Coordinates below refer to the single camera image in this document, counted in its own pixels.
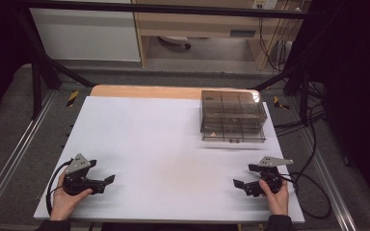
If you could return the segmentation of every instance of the hand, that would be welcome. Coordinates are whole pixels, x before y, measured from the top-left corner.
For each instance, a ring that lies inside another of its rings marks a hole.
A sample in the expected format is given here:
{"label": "hand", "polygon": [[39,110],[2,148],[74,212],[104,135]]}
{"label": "hand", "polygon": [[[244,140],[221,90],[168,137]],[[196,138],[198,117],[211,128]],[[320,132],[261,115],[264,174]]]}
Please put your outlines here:
{"label": "hand", "polygon": [[272,215],[288,216],[288,190],[287,181],[283,180],[278,193],[273,193],[266,181],[259,180],[260,188],[266,193],[267,202]]}
{"label": "hand", "polygon": [[63,190],[63,187],[61,187],[63,185],[65,175],[66,173],[63,172],[62,175],[59,177],[59,182],[57,186],[58,189],[54,192],[53,210],[52,214],[50,215],[50,220],[68,219],[68,217],[70,217],[71,213],[77,207],[79,202],[93,192],[92,189],[87,189],[77,195],[67,194]]}

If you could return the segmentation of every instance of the plastic drawer organizer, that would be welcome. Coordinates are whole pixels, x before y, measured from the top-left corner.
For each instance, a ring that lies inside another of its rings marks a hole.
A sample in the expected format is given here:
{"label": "plastic drawer organizer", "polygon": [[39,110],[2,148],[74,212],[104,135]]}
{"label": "plastic drawer organizer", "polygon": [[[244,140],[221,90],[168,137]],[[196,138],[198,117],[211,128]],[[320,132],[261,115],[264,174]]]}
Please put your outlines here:
{"label": "plastic drawer organizer", "polygon": [[203,90],[200,132],[203,141],[264,142],[266,111],[258,91]]}

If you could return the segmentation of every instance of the white cabinet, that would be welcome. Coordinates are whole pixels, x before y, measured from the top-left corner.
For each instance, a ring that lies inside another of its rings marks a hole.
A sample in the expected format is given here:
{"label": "white cabinet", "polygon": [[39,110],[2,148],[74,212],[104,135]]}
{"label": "white cabinet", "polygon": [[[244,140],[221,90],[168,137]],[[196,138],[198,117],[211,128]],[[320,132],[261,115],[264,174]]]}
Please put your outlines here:
{"label": "white cabinet", "polygon": [[[79,2],[131,3],[130,0]],[[58,60],[140,62],[133,13],[31,9],[47,54]]]}

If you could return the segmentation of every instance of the white table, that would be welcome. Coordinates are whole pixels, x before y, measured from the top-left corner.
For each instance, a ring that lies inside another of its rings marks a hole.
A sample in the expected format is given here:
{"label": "white table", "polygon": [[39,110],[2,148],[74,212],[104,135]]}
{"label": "white table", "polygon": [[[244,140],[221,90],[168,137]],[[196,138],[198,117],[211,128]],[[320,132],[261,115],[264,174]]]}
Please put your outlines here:
{"label": "white table", "polygon": [[[246,196],[233,179],[257,181],[248,164],[282,158],[270,115],[263,143],[202,141],[198,99],[89,96],[57,167],[83,154],[97,160],[88,177],[115,182],[91,195],[71,218],[114,222],[249,223],[267,220],[262,197]],[[278,168],[287,173],[286,167]],[[304,222],[289,184],[289,215]],[[35,218],[48,218],[44,197]]]}

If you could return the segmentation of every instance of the gray carpet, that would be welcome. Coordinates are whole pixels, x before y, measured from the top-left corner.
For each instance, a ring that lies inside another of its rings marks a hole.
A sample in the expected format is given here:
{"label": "gray carpet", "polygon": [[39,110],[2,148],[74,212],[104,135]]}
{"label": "gray carpet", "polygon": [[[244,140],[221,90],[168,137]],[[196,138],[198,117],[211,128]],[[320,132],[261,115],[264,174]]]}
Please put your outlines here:
{"label": "gray carpet", "polygon": [[254,58],[245,39],[189,38],[190,50],[157,37],[149,43],[146,70],[253,73]]}
{"label": "gray carpet", "polygon": [[[173,70],[161,72],[158,70],[124,70],[124,71],[77,71],[83,77],[101,84],[116,85],[147,85],[147,86],[181,86],[181,87],[228,87],[245,89],[261,83],[268,75],[261,73],[230,74],[218,71],[216,73],[199,73],[197,71],[176,72]],[[63,77],[65,86],[72,83]],[[21,69],[6,93],[0,106],[0,169],[6,163],[22,133],[30,122],[32,114],[31,77],[28,69]],[[263,98],[268,103],[274,124],[297,120],[291,110],[272,107],[274,95],[280,102],[288,103],[280,89],[282,83],[277,83],[263,92]],[[66,102],[72,89],[56,92],[54,102],[48,111],[41,127],[29,145],[24,157],[16,169],[10,184],[0,199],[0,224],[39,225],[33,219],[33,213],[38,205],[37,197],[46,186],[50,174],[62,153],[62,145],[66,144],[85,96],[91,89],[80,90],[73,107],[66,107]],[[320,120],[315,124],[318,148],[328,164],[334,180],[342,192],[346,205],[359,230],[370,230],[370,190],[361,175],[354,167],[343,165],[341,152],[328,122]],[[301,132],[279,137],[279,143],[285,158],[293,159],[295,164],[289,166],[289,171],[298,171],[308,158],[308,151]],[[320,183],[319,176],[310,165],[305,172]],[[323,215],[327,211],[325,198],[305,179],[301,180],[301,205],[311,214]],[[315,219],[304,216],[306,223],[297,224],[301,230],[339,230],[340,225],[332,213],[327,219]],[[259,224],[246,225],[249,230]],[[89,227],[87,223],[73,222],[75,227]]]}

